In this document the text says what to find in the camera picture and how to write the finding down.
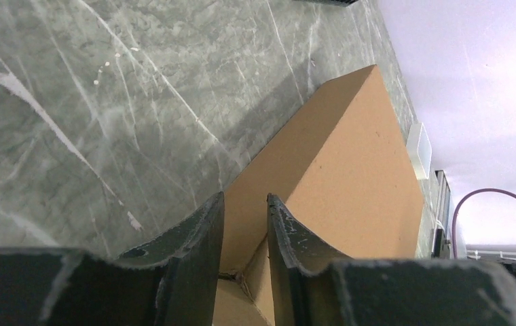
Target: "curved wire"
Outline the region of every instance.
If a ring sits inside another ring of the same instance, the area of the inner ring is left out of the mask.
[[[458,211],[460,210],[460,207],[462,207],[462,204],[464,204],[464,202],[466,201],[466,199],[474,196],[475,194],[480,194],[481,192],[498,192],[500,194],[504,194],[504,195],[508,195],[510,197],[514,197],[516,198],[516,194],[512,193],[512,192],[509,192],[507,190],[502,190],[502,189],[496,189],[496,188],[483,188],[483,189],[478,189],[478,190],[475,190],[467,195],[465,195],[461,201],[458,203],[458,205],[456,206],[456,209],[454,211],[454,216],[453,216],[453,219],[452,219],[452,251],[454,252],[454,258],[457,257],[457,251],[456,251],[456,220],[458,219]]]

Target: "purple cable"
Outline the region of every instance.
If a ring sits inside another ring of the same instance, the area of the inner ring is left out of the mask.
[[[484,188],[484,189],[478,189],[475,190],[462,198],[462,200],[458,203],[456,206],[456,210],[454,211],[454,218],[452,220],[452,250],[454,251],[454,258],[457,257],[457,251],[456,251],[456,220],[458,218],[458,211],[460,210],[460,207],[462,207],[462,204],[466,201],[466,199],[474,196],[475,194],[480,194],[481,192],[499,192],[500,194],[508,195],[510,197],[516,198],[516,194],[508,192],[506,190],[502,189],[496,189],[496,188]]]

